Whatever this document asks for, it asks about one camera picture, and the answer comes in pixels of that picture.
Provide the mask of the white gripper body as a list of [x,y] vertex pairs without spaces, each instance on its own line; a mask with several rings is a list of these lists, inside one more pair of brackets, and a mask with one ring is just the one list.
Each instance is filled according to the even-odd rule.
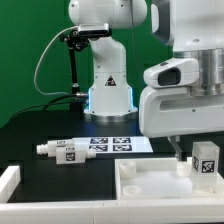
[[192,97],[187,87],[147,86],[140,96],[139,127],[148,138],[224,131],[224,95]]

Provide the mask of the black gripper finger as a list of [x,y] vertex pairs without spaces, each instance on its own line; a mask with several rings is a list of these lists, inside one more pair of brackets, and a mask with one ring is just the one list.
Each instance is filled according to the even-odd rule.
[[183,160],[183,151],[180,148],[180,146],[178,145],[178,142],[180,141],[180,137],[179,136],[169,136],[168,140],[175,150],[177,160],[182,161]]

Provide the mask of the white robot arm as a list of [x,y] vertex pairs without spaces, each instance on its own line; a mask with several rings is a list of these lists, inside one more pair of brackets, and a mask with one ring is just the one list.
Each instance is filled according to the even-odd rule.
[[[73,35],[90,42],[94,83],[88,118],[116,121],[139,114],[149,138],[224,131],[224,0],[71,0]],[[126,81],[126,50],[112,29],[143,23],[173,50],[173,57],[144,71],[146,87],[133,106]]]

